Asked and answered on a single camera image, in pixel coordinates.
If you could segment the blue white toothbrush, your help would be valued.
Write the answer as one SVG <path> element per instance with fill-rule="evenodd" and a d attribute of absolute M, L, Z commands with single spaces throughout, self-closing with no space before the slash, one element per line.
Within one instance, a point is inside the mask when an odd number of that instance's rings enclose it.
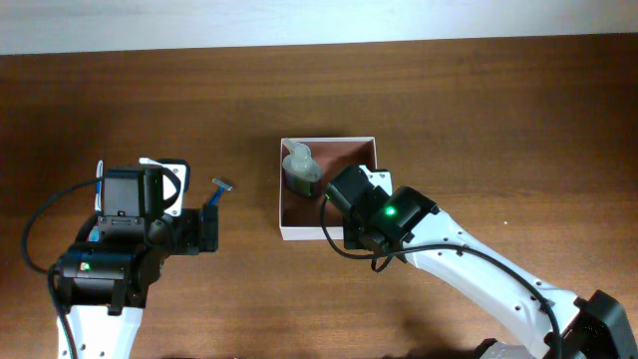
<path fill-rule="evenodd" d="M 98 160 L 96 166 L 96 178 L 98 181 L 96 182 L 96 195 L 94 201 L 94 209 L 95 212 L 102 211 L 102 180 L 101 178 L 104 175 L 104 161 Z"/>

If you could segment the clear soap pump bottle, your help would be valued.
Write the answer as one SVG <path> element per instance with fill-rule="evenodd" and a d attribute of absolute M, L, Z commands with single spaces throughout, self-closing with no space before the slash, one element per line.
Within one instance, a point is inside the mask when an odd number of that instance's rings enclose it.
<path fill-rule="evenodd" d="M 288 155 L 282 161 L 285 184 L 305 197 L 314 197 L 321 192 L 322 171 L 312 158 L 310 148 L 290 139 L 282 140 Z"/>

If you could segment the blue disposable razor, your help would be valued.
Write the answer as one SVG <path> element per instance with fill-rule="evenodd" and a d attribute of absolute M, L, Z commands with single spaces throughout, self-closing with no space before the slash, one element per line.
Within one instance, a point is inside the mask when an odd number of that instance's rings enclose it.
<path fill-rule="evenodd" d="M 224 182 L 222 179 L 213 178 L 212 182 L 217 186 L 216 191 L 208 200 L 208 205 L 217 205 L 219 199 L 226 191 L 232 191 L 232 185 Z"/>

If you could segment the white cardboard box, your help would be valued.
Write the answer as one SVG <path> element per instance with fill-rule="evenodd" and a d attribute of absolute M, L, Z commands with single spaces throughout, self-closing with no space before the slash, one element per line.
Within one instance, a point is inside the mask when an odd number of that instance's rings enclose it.
<path fill-rule="evenodd" d="M 281 235 L 284 240 L 324 240 L 319 216 L 326 184 L 349 165 L 365 165 L 370 172 L 379 171 L 376 140 L 374 137 L 345 137 L 291 138 L 291 141 L 310 149 L 312 159 L 322 171 L 322 178 L 319 194 L 306 197 L 285 184 L 285 174 L 280 168 L 278 224 Z"/>

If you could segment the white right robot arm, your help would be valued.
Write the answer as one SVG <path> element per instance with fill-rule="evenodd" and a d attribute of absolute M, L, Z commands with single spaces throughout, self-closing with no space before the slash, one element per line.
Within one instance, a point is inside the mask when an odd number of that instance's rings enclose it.
<path fill-rule="evenodd" d="M 597 290 L 588 299 L 533 275 L 483 244 L 419 191 L 393 189 L 387 173 L 349 166 L 328 199 L 349 230 L 347 249 L 371 261 L 398 258 L 449 284 L 516 339 L 495 341 L 484 358 L 634 358 L 624 307 Z"/>

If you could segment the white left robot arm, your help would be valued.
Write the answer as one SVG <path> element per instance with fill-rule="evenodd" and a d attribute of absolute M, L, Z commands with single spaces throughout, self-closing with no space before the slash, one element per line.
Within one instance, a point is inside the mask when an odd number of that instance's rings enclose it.
<path fill-rule="evenodd" d="M 95 212 L 48 274 L 58 357 L 130 357 L 164 262 L 217 251 L 218 206 L 184 207 L 189 177 L 185 160 L 97 166 Z"/>

